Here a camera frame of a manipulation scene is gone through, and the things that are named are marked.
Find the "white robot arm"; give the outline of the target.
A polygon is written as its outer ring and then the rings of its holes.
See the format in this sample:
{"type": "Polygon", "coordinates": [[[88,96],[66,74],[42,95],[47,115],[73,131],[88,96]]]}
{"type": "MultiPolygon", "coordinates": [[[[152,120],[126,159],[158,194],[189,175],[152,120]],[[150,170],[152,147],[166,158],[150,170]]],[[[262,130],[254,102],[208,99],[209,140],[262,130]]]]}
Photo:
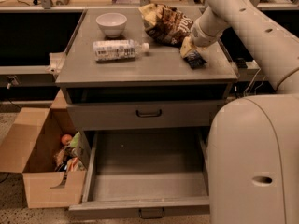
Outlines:
{"type": "Polygon", "coordinates": [[[211,224],[299,224],[299,41],[257,9],[258,0],[207,0],[191,29],[207,47],[235,30],[273,95],[225,105],[207,145],[211,224]]]}

